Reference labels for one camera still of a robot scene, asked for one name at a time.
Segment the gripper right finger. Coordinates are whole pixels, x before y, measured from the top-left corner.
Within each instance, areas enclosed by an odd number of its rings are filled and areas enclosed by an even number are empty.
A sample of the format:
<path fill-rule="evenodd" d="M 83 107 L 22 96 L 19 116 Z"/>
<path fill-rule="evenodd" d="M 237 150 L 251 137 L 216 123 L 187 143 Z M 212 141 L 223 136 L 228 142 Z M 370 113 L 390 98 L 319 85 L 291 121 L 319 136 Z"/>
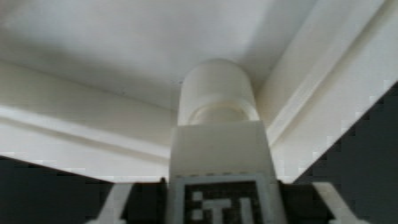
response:
<path fill-rule="evenodd" d="M 278 183 L 287 224 L 370 224 L 349 209 L 333 185 Z"/>

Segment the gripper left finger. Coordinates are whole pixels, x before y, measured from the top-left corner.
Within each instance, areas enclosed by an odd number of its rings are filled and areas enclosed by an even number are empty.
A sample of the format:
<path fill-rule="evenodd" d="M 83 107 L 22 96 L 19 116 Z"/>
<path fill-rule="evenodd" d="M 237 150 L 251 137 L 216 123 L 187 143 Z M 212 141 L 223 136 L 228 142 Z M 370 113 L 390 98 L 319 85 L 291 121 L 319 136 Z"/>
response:
<path fill-rule="evenodd" d="M 84 224 L 164 224 L 166 181 L 115 184 Z"/>

